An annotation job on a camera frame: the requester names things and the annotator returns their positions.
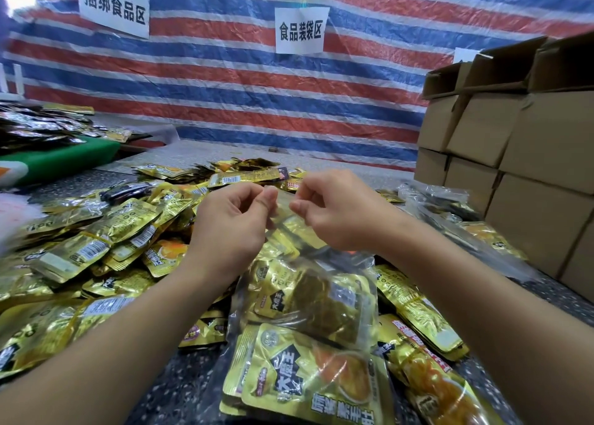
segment stack of cardboard boxes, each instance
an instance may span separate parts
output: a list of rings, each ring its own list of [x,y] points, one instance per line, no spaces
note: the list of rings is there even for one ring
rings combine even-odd
[[[594,301],[594,32],[429,72],[415,179],[471,191],[486,222]]]

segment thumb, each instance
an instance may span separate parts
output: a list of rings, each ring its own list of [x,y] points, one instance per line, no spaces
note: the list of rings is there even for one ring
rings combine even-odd
[[[309,200],[293,200],[289,203],[289,208],[291,211],[295,212],[295,214],[305,219],[305,224],[307,226],[313,226],[324,211],[324,208],[319,207],[317,204],[310,202]]]
[[[266,223],[269,215],[276,207],[276,197],[278,190],[274,186],[266,186],[262,192],[254,198],[252,204],[249,206],[248,211],[245,213],[250,219]]]

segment black speckled surface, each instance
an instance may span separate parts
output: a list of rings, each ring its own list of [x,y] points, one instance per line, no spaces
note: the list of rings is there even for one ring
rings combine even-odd
[[[119,181],[135,180],[135,175],[88,170],[47,186],[33,189],[32,200],[42,201],[61,196],[76,195],[90,189],[109,187]],[[594,326],[594,305],[575,294],[559,282],[542,276],[537,282],[521,283],[530,292],[544,298],[565,312]],[[213,367],[222,347],[215,346],[193,353],[177,353],[155,380],[152,387],[132,410],[127,425],[198,424],[211,423],[200,420],[200,404],[207,390]],[[520,420],[494,385],[480,361],[471,356],[454,364],[454,368],[499,412],[507,424],[520,424]],[[404,424],[421,424],[417,414],[396,387],[399,410]]]

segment granite table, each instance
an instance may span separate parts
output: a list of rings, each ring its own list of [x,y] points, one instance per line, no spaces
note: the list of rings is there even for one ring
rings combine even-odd
[[[120,181],[135,180],[131,166],[142,163],[157,163],[172,166],[190,166],[194,163],[239,158],[264,157],[281,162],[289,168],[300,166],[306,170],[322,170],[324,168],[352,168],[360,177],[375,189],[397,186],[401,179],[411,178],[407,172],[397,172],[376,167],[343,164],[270,153],[253,151],[223,145],[201,144],[193,141],[180,141],[173,145],[157,148],[130,158],[122,159],[98,170],[88,170],[78,175],[64,178],[52,184],[33,189],[32,200],[41,201],[61,196],[76,195],[89,189],[108,187]],[[537,281],[520,283],[525,289],[544,298],[565,312],[583,322],[594,326],[594,305],[575,294],[559,282],[542,275]],[[222,351],[222,346],[211,347],[193,353],[174,354],[167,366],[154,381],[145,396],[131,411],[127,425],[132,424],[197,424],[225,423],[222,418],[204,420],[200,417],[204,410],[201,399],[211,390],[209,379],[214,365]],[[454,364],[454,368],[488,399],[501,418],[508,424],[519,424],[514,411],[509,407],[487,374],[480,361],[473,355]],[[404,424],[421,424],[417,414],[405,400],[402,390],[396,386],[397,409],[402,415]]]

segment forearm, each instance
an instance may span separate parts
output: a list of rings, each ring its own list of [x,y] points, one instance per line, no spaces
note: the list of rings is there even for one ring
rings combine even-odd
[[[419,285],[527,423],[591,416],[594,333],[587,325],[420,221],[398,217],[381,228],[377,252]]]
[[[225,289],[191,264],[0,395],[6,424],[122,423],[192,324]]]

